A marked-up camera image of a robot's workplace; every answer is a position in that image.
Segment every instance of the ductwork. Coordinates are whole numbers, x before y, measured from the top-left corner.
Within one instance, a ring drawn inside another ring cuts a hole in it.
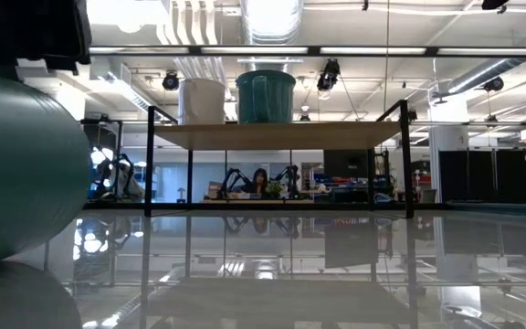
[[[248,45],[279,46],[296,41],[303,0],[241,0],[243,33]],[[288,63],[251,63],[250,70],[289,71]]]
[[[526,47],[526,38],[518,44],[519,47]],[[491,59],[478,65],[470,72],[455,78],[447,85],[447,90],[440,92],[440,96],[459,94],[467,90],[476,88],[484,83],[498,77],[519,65],[526,63],[526,58]]]

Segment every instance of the woman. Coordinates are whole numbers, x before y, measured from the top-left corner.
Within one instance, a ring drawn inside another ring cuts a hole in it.
[[[254,193],[261,195],[261,198],[267,197],[268,193],[265,191],[267,188],[267,172],[263,168],[257,169],[253,175],[251,184],[243,186],[243,192]]]

